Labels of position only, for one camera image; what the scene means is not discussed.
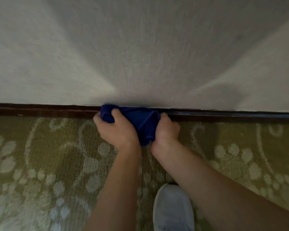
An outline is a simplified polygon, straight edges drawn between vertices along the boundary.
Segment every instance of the folded blue cloth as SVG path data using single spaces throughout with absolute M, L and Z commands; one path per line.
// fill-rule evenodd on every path
M 157 111 L 145 107 L 120 107 L 112 104 L 105 104 L 101 107 L 101 117 L 108 123 L 114 123 L 111 115 L 113 109 L 119 109 L 120 112 L 135 127 L 141 146 L 148 145 L 155 140 L 155 130 L 160 120 L 160 114 Z

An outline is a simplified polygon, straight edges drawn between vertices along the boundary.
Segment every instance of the hand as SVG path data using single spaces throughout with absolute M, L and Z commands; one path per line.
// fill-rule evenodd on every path
M 172 122 L 166 113 L 161 114 L 161 119 L 155 131 L 155 141 L 152 144 L 152 154 L 164 150 L 172 141 L 177 141 L 180 131 L 180 125 Z
M 122 115 L 119 109 L 113 109 L 111 115 L 115 119 L 115 123 L 110 124 L 103 121 L 99 112 L 93 118 L 102 139 L 118 150 L 124 147 L 140 147 L 137 132 L 129 120 Z

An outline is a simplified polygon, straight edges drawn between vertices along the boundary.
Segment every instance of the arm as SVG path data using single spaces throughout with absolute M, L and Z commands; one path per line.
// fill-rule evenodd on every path
M 216 230 L 289 230 L 289 212 L 220 174 L 177 140 L 166 114 L 152 153 Z
M 135 230 L 137 188 L 141 147 L 133 125 L 118 109 L 112 111 L 115 123 L 104 122 L 100 114 L 94 122 L 101 137 L 118 149 L 104 188 L 86 230 Z

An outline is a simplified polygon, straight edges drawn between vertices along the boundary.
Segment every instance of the person's right arm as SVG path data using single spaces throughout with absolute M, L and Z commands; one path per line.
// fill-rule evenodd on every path
M 152 154 L 216 230 L 289 230 L 289 211 L 214 170 L 178 142 L 179 130 L 162 114 Z

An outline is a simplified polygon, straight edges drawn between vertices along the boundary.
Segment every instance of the textured wallpaper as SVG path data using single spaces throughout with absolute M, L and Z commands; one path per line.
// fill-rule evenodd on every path
M 0 0 L 0 102 L 289 111 L 289 0 Z

